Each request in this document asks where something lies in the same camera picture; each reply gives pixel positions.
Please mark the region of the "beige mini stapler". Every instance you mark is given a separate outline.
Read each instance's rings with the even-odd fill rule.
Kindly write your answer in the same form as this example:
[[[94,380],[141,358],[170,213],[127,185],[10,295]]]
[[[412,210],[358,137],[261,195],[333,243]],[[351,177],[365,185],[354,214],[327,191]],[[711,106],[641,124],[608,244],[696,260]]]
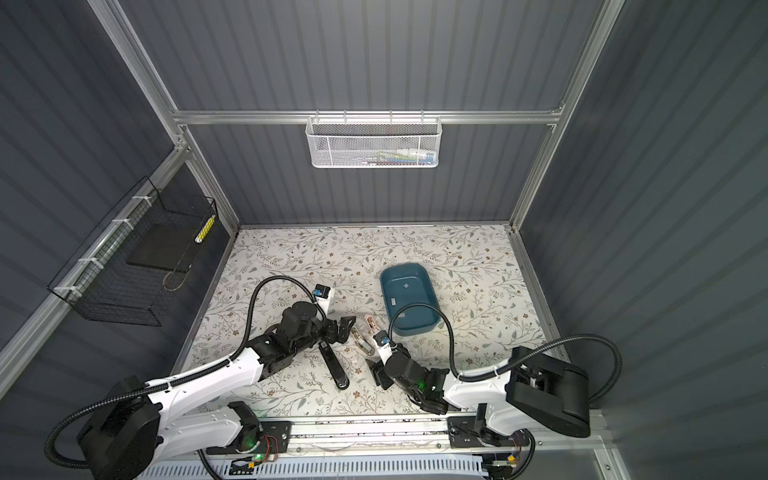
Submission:
[[[350,335],[354,340],[354,344],[363,352],[366,357],[373,357],[376,355],[376,349],[368,342],[368,340],[355,326],[350,328]]]

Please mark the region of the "pink mini stapler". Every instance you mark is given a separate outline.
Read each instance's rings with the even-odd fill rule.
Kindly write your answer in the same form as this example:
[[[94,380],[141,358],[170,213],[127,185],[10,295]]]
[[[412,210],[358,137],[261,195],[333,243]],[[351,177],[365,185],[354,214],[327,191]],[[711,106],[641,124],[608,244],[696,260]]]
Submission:
[[[387,337],[387,331],[378,324],[373,315],[366,315],[364,321],[368,327],[368,336],[375,345],[380,346],[382,341]]]

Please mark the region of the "black stapler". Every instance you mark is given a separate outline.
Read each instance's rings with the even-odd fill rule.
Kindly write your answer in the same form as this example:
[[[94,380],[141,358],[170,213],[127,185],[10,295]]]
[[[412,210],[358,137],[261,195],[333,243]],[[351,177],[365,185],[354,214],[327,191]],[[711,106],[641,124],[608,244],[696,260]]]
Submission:
[[[336,387],[339,390],[346,390],[350,386],[350,381],[333,349],[326,342],[320,342],[318,348]]]

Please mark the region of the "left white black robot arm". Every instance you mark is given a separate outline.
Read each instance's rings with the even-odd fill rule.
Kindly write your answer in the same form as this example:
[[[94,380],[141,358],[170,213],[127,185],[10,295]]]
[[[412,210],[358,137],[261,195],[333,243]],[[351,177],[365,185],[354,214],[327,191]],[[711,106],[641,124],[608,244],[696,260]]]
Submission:
[[[212,413],[197,408],[234,389],[262,381],[314,346],[329,353],[347,341],[355,319],[331,320],[328,293],[308,291],[263,334],[244,336],[231,354],[185,373],[140,382],[131,376],[108,397],[53,427],[44,443],[52,463],[87,469],[96,479],[134,479],[147,467],[209,447],[255,453],[267,441],[255,413],[242,401]]]

